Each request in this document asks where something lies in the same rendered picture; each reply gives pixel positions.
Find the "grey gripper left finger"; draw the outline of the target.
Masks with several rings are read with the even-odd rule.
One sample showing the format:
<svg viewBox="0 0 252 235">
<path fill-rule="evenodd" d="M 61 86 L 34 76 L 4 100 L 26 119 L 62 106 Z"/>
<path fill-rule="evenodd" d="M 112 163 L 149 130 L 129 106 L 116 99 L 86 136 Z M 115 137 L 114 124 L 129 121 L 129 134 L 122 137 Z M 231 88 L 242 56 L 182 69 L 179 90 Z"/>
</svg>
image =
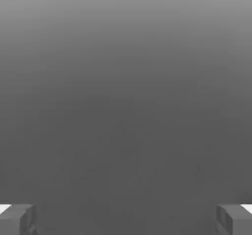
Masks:
<svg viewBox="0 0 252 235">
<path fill-rule="evenodd" d="M 37 235 L 36 206 L 0 204 L 0 235 Z"/>
</svg>

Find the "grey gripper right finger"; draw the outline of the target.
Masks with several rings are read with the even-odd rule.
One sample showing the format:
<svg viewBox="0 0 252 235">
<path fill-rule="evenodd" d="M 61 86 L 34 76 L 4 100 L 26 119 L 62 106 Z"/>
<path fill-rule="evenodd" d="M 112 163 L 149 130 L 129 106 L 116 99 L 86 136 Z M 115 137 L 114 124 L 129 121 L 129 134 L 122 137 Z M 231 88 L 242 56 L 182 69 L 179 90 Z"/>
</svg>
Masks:
<svg viewBox="0 0 252 235">
<path fill-rule="evenodd" d="M 252 235 L 252 204 L 217 205 L 215 235 Z"/>
</svg>

